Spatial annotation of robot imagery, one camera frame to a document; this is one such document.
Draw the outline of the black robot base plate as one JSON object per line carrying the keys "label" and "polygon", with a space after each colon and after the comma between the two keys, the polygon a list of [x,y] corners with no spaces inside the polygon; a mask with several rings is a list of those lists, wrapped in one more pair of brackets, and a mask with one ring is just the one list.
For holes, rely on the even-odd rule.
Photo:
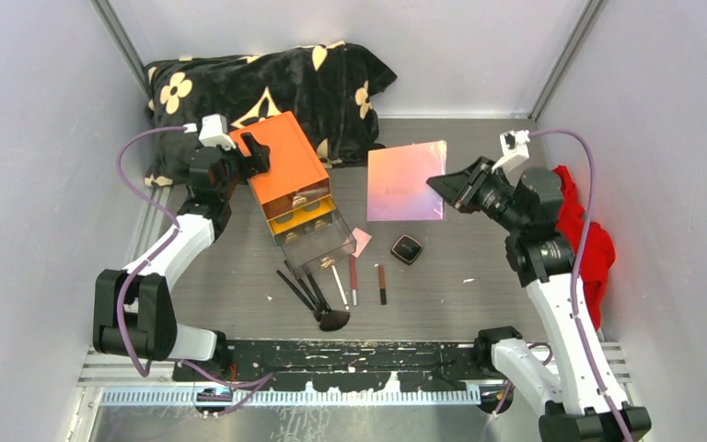
{"label": "black robot base plate", "polygon": [[389,380],[399,392],[453,391],[473,384],[502,384],[502,374],[484,365],[472,342],[231,340],[221,363],[178,362],[177,382],[213,378],[245,385],[264,381],[265,390],[377,392]]}

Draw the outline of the white silver pencil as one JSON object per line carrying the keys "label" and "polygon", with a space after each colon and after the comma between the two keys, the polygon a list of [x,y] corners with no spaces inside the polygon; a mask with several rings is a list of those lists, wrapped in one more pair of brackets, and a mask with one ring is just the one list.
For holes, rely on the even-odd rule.
{"label": "white silver pencil", "polygon": [[349,303],[349,300],[348,300],[348,296],[347,296],[347,294],[346,294],[346,291],[345,291],[345,289],[344,289],[344,287],[343,287],[342,279],[341,279],[340,274],[339,274],[339,272],[338,272],[338,270],[337,270],[337,266],[336,266],[336,264],[331,264],[330,267],[331,267],[331,270],[332,270],[332,273],[333,273],[334,280],[335,280],[335,283],[336,283],[336,285],[337,285],[338,291],[339,291],[340,296],[341,296],[342,305],[343,305],[343,307],[344,307],[344,309],[345,309],[346,311],[349,311],[349,312],[350,312],[350,307],[351,307],[351,306],[350,306],[350,303]]}

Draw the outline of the orange brown lip pen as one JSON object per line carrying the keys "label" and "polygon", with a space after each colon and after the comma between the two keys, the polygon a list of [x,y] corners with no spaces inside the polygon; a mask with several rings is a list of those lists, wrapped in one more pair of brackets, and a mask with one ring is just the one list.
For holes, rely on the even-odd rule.
{"label": "orange brown lip pen", "polygon": [[379,263],[377,265],[377,274],[378,274],[379,302],[382,306],[385,306],[388,303],[387,281],[386,281],[385,268],[382,263]]}

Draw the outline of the orange drawer organizer box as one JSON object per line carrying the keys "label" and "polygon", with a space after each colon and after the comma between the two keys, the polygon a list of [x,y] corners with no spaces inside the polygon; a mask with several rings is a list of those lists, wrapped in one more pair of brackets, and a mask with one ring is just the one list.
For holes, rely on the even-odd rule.
{"label": "orange drawer organizer box", "polygon": [[231,137],[245,156],[243,136],[250,134],[270,149],[270,168],[249,180],[278,246],[294,242],[330,224],[336,209],[330,176],[295,115],[286,111],[236,129]]}

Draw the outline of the pink holographic eyeshadow palette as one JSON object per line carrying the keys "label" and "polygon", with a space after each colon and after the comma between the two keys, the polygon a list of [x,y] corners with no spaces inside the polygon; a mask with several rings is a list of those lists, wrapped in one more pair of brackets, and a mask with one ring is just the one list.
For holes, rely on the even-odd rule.
{"label": "pink holographic eyeshadow palette", "polygon": [[446,173],[444,140],[372,150],[367,160],[366,220],[441,221],[444,202],[426,181]]}

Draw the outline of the clear drawer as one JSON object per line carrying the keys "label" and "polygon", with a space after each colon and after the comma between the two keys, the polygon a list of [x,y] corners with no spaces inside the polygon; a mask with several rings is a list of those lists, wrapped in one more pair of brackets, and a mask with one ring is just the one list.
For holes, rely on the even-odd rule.
{"label": "clear drawer", "polygon": [[275,236],[288,269],[301,278],[332,265],[356,249],[356,239],[338,209]]}

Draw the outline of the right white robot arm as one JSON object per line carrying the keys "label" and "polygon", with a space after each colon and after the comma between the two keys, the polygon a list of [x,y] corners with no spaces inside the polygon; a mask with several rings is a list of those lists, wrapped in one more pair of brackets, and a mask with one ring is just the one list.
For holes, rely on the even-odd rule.
{"label": "right white robot arm", "polygon": [[481,330],[472,359],[486,378],[503,375],[535,410],[544,441],[639,441],[652,428],[643,406],[616,380],[573,273],[575,251],[556,225],[564,202],[552,171],[526,169],[511,185],[493,161],[427,179],[460,213],[482,212],[503,227],[505,255],[537,309],[556,369],[533,355],[512,326]]}

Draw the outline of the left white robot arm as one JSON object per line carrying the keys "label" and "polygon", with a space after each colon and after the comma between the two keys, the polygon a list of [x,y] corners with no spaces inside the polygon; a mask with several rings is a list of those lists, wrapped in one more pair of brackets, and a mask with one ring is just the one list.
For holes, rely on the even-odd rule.
{"label": "left white robot arm", "polygon": [[97,352],[128,356],[142,371],[152,361],[191,360],[211,380],[228,374],[232,357],[225,335],[179,323],[171,290],[223,233],[236,187],[270,170],[271,152],[250,132],[196,152],[179,211],[160,209],[170,219],[168,231],[135,261],[97,277],[92,332]]}

